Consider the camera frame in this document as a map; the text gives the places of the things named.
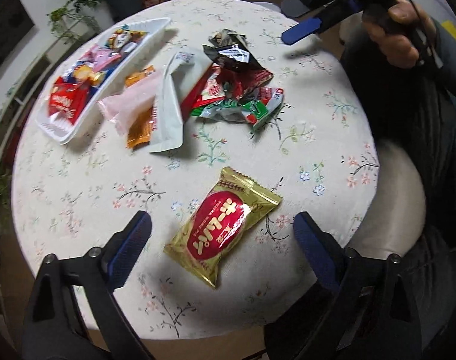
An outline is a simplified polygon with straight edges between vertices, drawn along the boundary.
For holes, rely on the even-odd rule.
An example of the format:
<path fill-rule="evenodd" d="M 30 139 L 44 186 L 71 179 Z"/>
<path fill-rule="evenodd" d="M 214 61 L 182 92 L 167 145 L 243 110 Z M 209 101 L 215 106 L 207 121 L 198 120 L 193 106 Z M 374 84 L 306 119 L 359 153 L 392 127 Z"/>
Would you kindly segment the person right hand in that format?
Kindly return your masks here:
<path fill-rule="evenodd" d="M 410 24 L 419 24 L 426 32 L 426 37 L 434 42 L 436 40 L 436 26 L 433 19 L 419 6 L 413 5 L 408 0 L 396 0 L 396 5 L 388 10 L 388 16 L 403 28 L 401 32 L 387 33 L 375 18 L 364 12 L 362 24 L 370 39 L 374 41 L 388 62 L 398 68 L 412 68 L 419 59 L 419 52 L 405 34 L 405 27 Z"/>

